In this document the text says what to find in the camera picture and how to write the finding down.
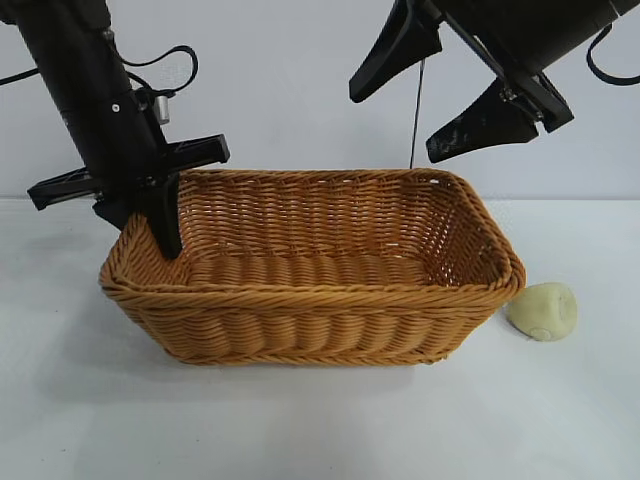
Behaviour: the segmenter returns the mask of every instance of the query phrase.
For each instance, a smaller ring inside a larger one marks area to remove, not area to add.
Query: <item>white table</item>
[[[501,316],[431,367],[195,368],[97,285],[117,232],[77,201],[0,201],[0,478],[640,478],[640,202],[489,202],[580,325]]]

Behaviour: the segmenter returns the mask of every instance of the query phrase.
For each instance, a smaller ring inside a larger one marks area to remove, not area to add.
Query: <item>rectangular basket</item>
[[[433,363],[525,284],[447,172],[191,171],[179,204],[181,256],[134,216],[100,283],[190,364]]]

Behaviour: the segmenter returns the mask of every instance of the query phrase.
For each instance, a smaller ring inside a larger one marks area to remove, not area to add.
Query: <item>basket rim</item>
[[[425,306],[473,306],[487,305],[487,295],[495,296],[496,303],[508,300],[526,282],[524,267],[514,253],[509,241],[504,237],[498,225],[490,216],[480,197],[478,197],[471,185],[457,175],[437,169],[422,168],[414,170],[387,169],[387,170],[190,170],[182,177],[185,180],[203,176],[216,175],[220,177],[242,178],[243,176],[277,177],[282,174],[300,173],[301,176],[322,175],[335,178],[358,176],[359,178],[379,178],[383,175],[393,177],[425,176],[425,178],[445,179],[451,181],[461,201],[469,208],[483,234],[497,247],[503,264],[500,265],[502,276],[490,284],[465,284],[460,286],[443,285],[314,285],[314,286],[288,286],[288,285],[222,285],[209,284],[199,286],[173,285],[173,284],[147,284],[141,285],[130,281],[122,273],[122,265],[130,255],[135,252],[137,240],[143,233],[146,220],[141,215],[133,215],[127,223],[122,234],[112,247],[107,260],[100,271],[100,285],[112,294],[135,294],[146,298],[153,296],[179,297],[183,300],[203,300],[210,302],[216,300],[230,307],[250,307],[254,302],[264,306],[265,300],[272,300],[271,308],[277,307],[282,301],[287,306],[295,306],[296,303],[309,305],[312,302],[317,306],[331,306],[353,303],[354,306],[363,306],[371,302],[371,305],[389,307],[398,305],[411,305],[417,308]],[[438,293],[434,300],[432,293]]]

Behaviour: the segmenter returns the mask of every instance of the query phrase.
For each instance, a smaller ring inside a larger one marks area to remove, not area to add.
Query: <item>wire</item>
[[[420,62],[420,80],[418,83],[418,98],[416,100],[416,115],[413,120],[413,137],[411,140],[411,160],[409,161],[409,169],[413,170],[413,163],[416,157],[416,140],[418,138],[418,122],[420,120],[420,105],[422,103],[422,83],[424,80],[425,59]]]
[[[604,30],[602,30],[598,36],[595,38],[589,50],[587,51],[587,65],[593,72],[593,74],[602,80],[605,83],[610,85],[616,85],[618,87],[629,87],[631,85],[640,84],[640,75],[637,77],[614,77],[613,75],[609,75],[608,73],[603,72],[597,65],[596,62],[593,61],[593,50],[598,46],[602,40],[605,39],[607,35],[611,33],[613,30],[613,25],[607,25]]]
[[[24,80],[29,77],[35,77],[39,73],[40,71],[37,68],[34,68],[32,70],[27,70],[26,72],[18,73],[17,75],[0,78],[0,87],[2,87],[3,85],[9,85],[10,83],[19,82],[20,80]]]
[[[172,55],[174,53],[186,53],[187,55],[189,55],[189,57],[191,58],[191,76],[189,77],[189,79],[184,84],[182,84],[181,86],[179,86],[177,88],[166,88],[166,89],[163,89],[163,90],[156,90],[156,89],[152,88],[151,85],[149,85],[141,77],[139,77],[139,76],[137,76],[137,75],[135,75],[135,74],[133,74],[131,72],[127,72],[129,77],[132,80],[138,82],[140,85],[142,85],[142,89],[145,91],[145,93],[148,93],[152,97],[172,98],[178,92],[184,90],[189,85],[191,85],[193,83],[193,81],[196,79],[196,76],[198,75],[198,70],[200,68],[200,64],[198,62],[198,55],[196,54],[195,50],[193,48],[189,47],[188,45],[178,45],[176,47],[173,47],[171,50],[167,51],[166,53],[160,55],[158,58],[155,58],[155,59],[150,60],[148,62],[136,63],[136,62],[130,62],[129,60],[126,60],[125,58],[123,58],[122,55],[120,55],[120,52],[118,52],[118,49],[116,48],[115,41],[111,41],[111,42],[109,42],[109,44],[111,46],[111,50],[113,51],[114,55],[118,58],[118,60],[120,60],[123,64],[127,65],[128,67],[134,67],[134,68],[148,67],[150,65],[156,64],[156,63],[164,60],[169,55]]]

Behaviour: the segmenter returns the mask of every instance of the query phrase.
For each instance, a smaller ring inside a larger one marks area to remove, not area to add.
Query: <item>white surface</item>
[[[319,369],[176,363],[99,291],[89,204],[0,202],[1,477],[638,478],[640,202],[489,205],[571,337],[496,317],[436,366]]]
[[[197,81],[171,104],[171,140],[225,133],[233,168],[406,167],[418,80],[414,67],[366,103],[348,81],[373,45],[392,0],[109,0],[123,54],[155,58],[190,44]],[[637,74],[640,9],[599,47],[605,70]],[[420,123],[424,142],[491,83],[489,70],[448,29],[429,59]],[[614,88],[585,63],[586,45],[549,70],[576,120],[526,146],[477,152],[444,164],[485,196],[640,198],[640,87]],[[0,25],[0,76],[33,66],[14,27]],[[158,87],[181,83],[177,56],[141,73]],[[0,196],[81,166],[40,79],[0,88]]]

